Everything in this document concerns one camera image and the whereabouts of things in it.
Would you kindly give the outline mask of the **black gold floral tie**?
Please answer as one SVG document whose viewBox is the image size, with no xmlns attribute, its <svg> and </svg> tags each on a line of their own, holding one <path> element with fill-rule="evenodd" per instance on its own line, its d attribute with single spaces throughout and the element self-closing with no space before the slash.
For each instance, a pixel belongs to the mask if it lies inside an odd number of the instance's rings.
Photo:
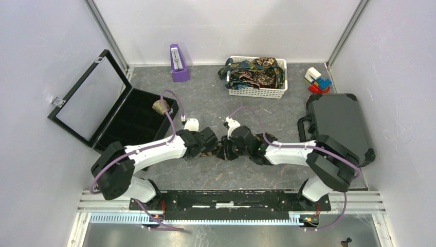
<svg viewBox="0 0 436 247">
<path fill-rule="evenodd" d="M 278 139 L 270 134 L 265 133 L 266 139 L 270 142 L 277 141 Z M 259 148 L 261 148 L 261 144 L 266 144 L 265 138 L 263 136 L 263 133 L 259 133 L 254 135 L 256 141 L 254 142 L 254 150 L 258 151 Z M 213 144 L 211 148 L 206 149 L 200 154 L 200 157 L 208 157 L 208 156 L 215 156 L 217 158 L 220 158 L 222 160 L 235 160 L 239 156 L 250 156 L 248 151 L 246 149 L 242 150 L 234 141 L 229 140 L 227 136 L 222 136 L 221 140 L 218 140 L 217 143 Z"/>
</svg>

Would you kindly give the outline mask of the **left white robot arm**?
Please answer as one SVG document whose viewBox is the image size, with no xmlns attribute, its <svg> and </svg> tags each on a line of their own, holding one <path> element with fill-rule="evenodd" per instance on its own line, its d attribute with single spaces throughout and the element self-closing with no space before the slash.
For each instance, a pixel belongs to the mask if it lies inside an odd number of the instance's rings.
<svg viewBox="0 0 436 247">
<path fill-rule="evenodd" d="M 90 192 L 102 194 L 107 201 L 121 196 L 137 199 L 148 209 L 161 205 L 161 195 L 150 181 L 135 174 L 157 163 L 190 160 L 217 146 L 218 138 L 210 128 L 202 131 L 179 130 L 174 136 L 136 146 L 110 144 L 91 167 L 94 181 Z"/>
</svg>

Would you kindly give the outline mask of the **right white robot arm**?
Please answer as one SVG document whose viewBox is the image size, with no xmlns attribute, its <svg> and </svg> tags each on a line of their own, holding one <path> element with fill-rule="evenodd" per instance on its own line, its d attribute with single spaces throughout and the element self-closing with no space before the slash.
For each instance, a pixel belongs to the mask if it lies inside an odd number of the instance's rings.
<svg viewBox="0 0 436 247">
<path fill-rule="evenodd" d="M 294 164 L 311 168 L 314 177 L 303 182 L 297 195 L 297 204 L 303 210 L 312 209 L 332 191 L 347 192 L 358 175 L 357 161 L 347 149 L 334 152 L 315 140 L 281 143 L 268 133 L 254 135 L 247 126 L 230 129 L 219 141 L 216 156 L 228 161 L 245 156 L 261 166 Z"/>
</svg>

